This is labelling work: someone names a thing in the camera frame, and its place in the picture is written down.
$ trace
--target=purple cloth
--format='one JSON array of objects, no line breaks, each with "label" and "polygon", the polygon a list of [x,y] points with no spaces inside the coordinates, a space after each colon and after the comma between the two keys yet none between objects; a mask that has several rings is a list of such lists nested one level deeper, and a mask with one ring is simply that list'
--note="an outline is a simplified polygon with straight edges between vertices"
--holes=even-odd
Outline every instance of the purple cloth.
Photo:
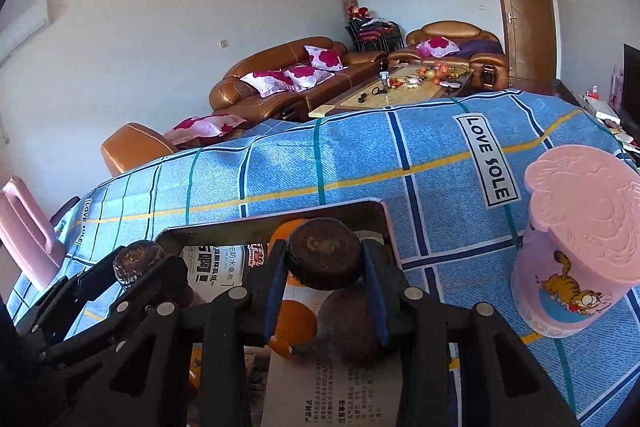
[{"label": "purple cloth", "polygon": [[458,44],[460,51],[448,55],[449,57],[471,58],[479,53],[504,54],[500,42],[489,39],[472,39]]}]

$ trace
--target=label patch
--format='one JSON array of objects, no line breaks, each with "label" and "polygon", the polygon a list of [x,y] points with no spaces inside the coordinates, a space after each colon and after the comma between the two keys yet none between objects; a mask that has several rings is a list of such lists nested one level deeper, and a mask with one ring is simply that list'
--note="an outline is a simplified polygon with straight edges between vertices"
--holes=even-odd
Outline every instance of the label patch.
[{"label": "label patch", "polygon": [[486,205],[501,206],[518,201],[520,194],[513,173],[484,115],[468,113],[453,118],[462,129],[474,158]]},{"label": "label patch", "polygon": [[76,245],[82,245],[84,232],[86,232],[86,220],[89,216],[89,206],[91,206],[91,198],[88,198],[82,207],[82,228],[79,237],[76,239]]}]

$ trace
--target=pink chair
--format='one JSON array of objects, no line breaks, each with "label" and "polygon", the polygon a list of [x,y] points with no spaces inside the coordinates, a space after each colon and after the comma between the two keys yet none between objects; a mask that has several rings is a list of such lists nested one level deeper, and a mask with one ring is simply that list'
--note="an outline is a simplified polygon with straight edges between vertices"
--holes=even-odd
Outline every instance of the pink chair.
[{"label": "pink chair", "polygon": [[53,280],[66,255],[53,225],[17,176],[0,192],[0,239],[39,291]]}]

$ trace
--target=wooden door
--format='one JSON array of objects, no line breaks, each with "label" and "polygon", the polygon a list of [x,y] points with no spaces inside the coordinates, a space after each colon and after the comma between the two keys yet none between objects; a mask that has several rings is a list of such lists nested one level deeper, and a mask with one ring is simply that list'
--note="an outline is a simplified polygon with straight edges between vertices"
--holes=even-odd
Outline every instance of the wooden door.
[{"label": "wooden door", "polygon": [[510,76],[542,84],[556,81],[553,0],[500,0]]}]

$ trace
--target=blue plaid blanket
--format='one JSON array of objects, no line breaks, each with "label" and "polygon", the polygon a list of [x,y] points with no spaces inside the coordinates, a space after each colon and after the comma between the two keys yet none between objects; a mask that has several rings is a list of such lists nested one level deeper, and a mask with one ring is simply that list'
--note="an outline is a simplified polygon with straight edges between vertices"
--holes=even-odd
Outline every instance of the blue plaid blanket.
[{"label": "blue plaid blanket", "polygon": [[[480,113],[490,124],[519,199],[489,206],[454,119],[466,112]],[[362,110],[305,124],[268,121],[240,139],[178,152],[96,187],[60,224],[68,255],[59,275],[75,274],[115,247],[155,238],[167,227],[380,198],[390,210],[409,283],[458,306],[493,303],[580,422],[603,426],[640,372],[638,289],[584,331],[562,340],[533,333],[510,293],[511,266],[528,215],[524,170],[545,150],[571,143],[628,161],[606,129],[580,109],[517,90]],[[106,317],[120,291],[114,285],[87,304],[70,334]],[[39,295],[20,277],[8,300],[14,320]],[[451,374],[459,396],[455,356],[453,350]],[[459,412],[455,421],[460,422]]]}]

